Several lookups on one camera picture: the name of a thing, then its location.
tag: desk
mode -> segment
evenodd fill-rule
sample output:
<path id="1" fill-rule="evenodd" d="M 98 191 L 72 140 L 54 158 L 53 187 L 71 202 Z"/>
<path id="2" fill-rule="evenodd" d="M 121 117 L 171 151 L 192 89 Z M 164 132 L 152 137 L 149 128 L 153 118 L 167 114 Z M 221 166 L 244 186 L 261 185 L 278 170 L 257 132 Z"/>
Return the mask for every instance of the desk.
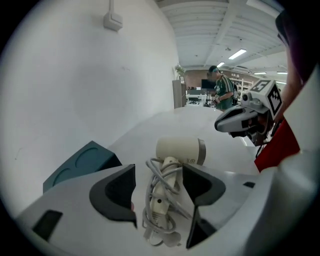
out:
<path id="1" fill-rule="evenodd" d="M 146 187 L 152 175 L 145 162 L 156 156 L 156 144 L 159 138 L 164 136 L 197 137 L 204 140 L 206 145 L 204 166 L 249 175 L 259 173 L 254 164 L 255 156 L 245 145 L 245 143 L 247 145 L 250 143 L 249 140 L 244 141 L 240 137 L 232 138 L 227 133 L 216 131 L 215 121 L 221 113 L 220 110 L 209 107 L 180 107 L 159 113 L 138 124 L 108 148 L 116 154 L 123 165 L 135 164 L 136 188 L 131 200 L 137 217 L 138 232 L 141 236 L 145 231 L 141 225 Z M 182 205 L 192 214 L 193 204 L 183 186 L 181 186 L 179 201 L 181 199 Z M 182 245 L 174 248 L 161 245 L 154 248 L 164 255 L 173 255 L 186 250 L 185 244 L 191 226 L 190 220 L 177 216 L 175 213 L 170 213 L 170 215 L 176 221 Z"/>
<path id="2" fill-rule="evenodd" d="M 198 98 L 198 99 L 200 99 L 202 102 L 206 102 L 207 95 L 205 95 L 205 94 L 203 94 L 203 95 L 187 94 L 187 95 L 186 95 L 186 99 L 189 100 L 189 98 Z"/>

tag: teal object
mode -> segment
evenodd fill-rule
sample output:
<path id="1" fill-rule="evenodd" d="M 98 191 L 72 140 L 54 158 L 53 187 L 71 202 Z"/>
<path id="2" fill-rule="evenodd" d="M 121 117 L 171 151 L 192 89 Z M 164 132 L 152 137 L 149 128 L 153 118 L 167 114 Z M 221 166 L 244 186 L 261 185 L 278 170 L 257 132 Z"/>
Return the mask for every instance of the teal object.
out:
<path id="1" fill-rule="evenodd" d="M 91 141 L 46 179 L 43 193 L 63 181 L 121 165 L 112 151 Z"/>

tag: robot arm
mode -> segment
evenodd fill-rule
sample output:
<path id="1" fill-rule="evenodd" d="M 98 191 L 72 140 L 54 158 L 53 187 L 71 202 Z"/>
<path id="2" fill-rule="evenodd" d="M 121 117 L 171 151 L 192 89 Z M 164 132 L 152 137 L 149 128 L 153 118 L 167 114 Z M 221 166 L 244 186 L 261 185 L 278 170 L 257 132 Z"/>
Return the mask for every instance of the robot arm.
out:
<path id="1" fill-rule="evenodd" d="M 248 136 L 255 146 L 260 146 L 282 104 L 276 81 L 261 79 L 243 95 L 240 105 L 229 108 L 217 118 L 214 127 L 232 137 Z M 260 117 L 266 120 L 265 125 L 258 122 Z"/>

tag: ceiling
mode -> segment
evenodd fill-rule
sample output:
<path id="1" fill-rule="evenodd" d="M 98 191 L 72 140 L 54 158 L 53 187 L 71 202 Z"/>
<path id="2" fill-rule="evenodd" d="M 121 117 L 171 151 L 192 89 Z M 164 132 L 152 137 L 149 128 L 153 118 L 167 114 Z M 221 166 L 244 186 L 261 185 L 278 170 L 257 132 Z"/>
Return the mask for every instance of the ceiling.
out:
<path id="1" fill-rule="evenodd" d="M 275 25 L 281 7 L 273 0 L 156 2 L 173 27 L 184 68 L 208 69 L 225 62 L 221 69 L 266 72 L 269 78 L 286 80 L 277 74 L 287 70 L 287 57 Z M 228 59 L 240 49 L 247 52 Z"/>

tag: black gripper pad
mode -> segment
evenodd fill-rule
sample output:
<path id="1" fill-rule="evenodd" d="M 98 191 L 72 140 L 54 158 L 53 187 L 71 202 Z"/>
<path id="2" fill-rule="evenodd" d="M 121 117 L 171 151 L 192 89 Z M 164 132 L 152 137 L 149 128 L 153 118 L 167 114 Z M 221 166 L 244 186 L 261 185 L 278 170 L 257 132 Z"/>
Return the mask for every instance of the black gripper pad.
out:
<path id="1" fill-rule="evenodd" d="M 211 236 L 217 230 L 200 217 L 198 207 L 216 202 L 226 191 L 222 180 L 197 168 L 184 164 L 182 166 L 183 185 L 194 203 L 191 230 L 186 243 L 189 249 Z"/>
<path id="2" fill-rule="evenodd" d="M 131 211 L 131 196 L 136 187 L 134 164 L 98 181 L 89 193 L 92 206 L 104 217 L 117 222 L 133 222 L 136 214 Z"/>

